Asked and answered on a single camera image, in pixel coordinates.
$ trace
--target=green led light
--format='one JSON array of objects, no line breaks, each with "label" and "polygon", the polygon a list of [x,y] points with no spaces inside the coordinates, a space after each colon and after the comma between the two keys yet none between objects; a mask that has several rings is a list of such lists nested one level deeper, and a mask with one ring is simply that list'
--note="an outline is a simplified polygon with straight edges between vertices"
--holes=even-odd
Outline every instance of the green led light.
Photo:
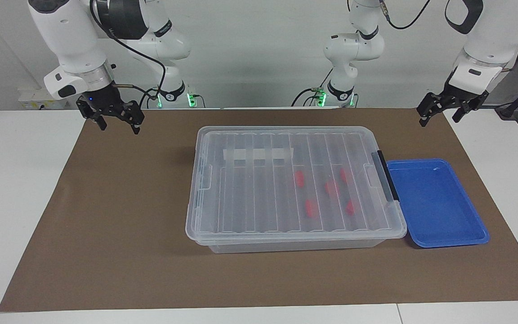
[{"label": "green led light", "polygon": [[319,97],[319,100],[317,101],[317,105],[319,107],[324,107],[325,101],[327,101],[327,94],[325,94],[325,92],[323,92],[322,96]]}]

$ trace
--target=white table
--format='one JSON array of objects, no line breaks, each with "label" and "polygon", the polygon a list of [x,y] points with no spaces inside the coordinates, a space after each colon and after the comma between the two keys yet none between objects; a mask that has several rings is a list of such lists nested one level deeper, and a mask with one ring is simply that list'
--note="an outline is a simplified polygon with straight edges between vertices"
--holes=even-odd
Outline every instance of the white table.
[{"label": "white table", "polygon": [[[78,111],[0,111],[0,301],[83,123]],[[518,240],[518,125],[493,111],[451,124]],[[0,314],[11,322],[511,324],[518,301]]]}]

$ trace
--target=transparent storage box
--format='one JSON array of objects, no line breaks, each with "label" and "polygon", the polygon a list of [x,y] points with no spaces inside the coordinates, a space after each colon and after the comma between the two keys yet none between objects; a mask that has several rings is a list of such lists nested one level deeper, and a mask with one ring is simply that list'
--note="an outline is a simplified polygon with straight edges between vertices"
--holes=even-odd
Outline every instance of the transparent storage box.
[{"label": "transparent storage box", "polygon": [[370,248],[407,225],[365,127],[203,127],[187,236],[215,253]]}]

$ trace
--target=red object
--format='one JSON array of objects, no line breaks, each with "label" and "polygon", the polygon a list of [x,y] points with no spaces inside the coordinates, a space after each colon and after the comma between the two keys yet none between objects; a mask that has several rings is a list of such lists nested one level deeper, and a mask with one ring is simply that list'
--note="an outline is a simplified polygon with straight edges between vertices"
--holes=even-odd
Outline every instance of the red object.
[{"label": "red object", "polygon": [[307,212],[307,217],[309,217],[310,219],[316,218],[318,215],[317,203],[310,199],[307,199],[305,201],[305,211]]},{"label": "red object", "polygon": [[305,186],[305,177],[302,171],[295,172],[295,185],[299,188],[303,188]]},{"label": "red object", "polygon": [[349,200],[347,203],[347,207],[345,208],[345,211],[348,215],[355,216],[355,206],[353,205],[353,201]]},{"label": "red object", "polygon": [[339,186],[337,186],[337,183],[333,180],[329,180],[325,183],[325,191],[327,191],[329,197],[339,196]]},{"label": "red object", "polygon": [[341,168],[339,173],[341,174],[341,180],[343,180],[345,183],[347,183],[347,176],[351,178],[351,172],[345,171],[343,168]]}]

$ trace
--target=black handle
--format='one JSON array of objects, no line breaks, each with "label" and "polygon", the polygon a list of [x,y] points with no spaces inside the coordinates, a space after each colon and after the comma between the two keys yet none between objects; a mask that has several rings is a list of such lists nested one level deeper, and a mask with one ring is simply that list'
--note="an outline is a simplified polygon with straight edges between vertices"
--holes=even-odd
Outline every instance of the black handle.
[{"label": "black handle", "polygon": [[467,35],[471,31],[473,26],[477,23],[477,20],[479,20],[481,12],[483,12],[483,0],[463,0],[463,4],[465,4],[469,12],[467,13],[467,17],[465,18],[463,23],[460,25],[451,22],[447,17],[447,7],[449,6],[449,2],[450,0],[447,2],[447,5],[445,6],[445,19],[447,20],[447,23],[451,27],[453,27],[455,31]]},{"label": "black handle", "polygon": [[395,184],[393,183],[393,178],[391,178],[389,168],[387,168],[387,162],[385,161],[385,156],[383,156],[383,152],[381,150],[377,151],[377,155],[379,156],[379,160],[381,161],[381,166],[383,167],[383,170],[385,170],[385,175],[387,176],[387,183],[389,184],[389,189],[391,189],[391,194],[393,195],[393,199],[398,201],[399,195],[397,194],[397,189],[395,189]]}]

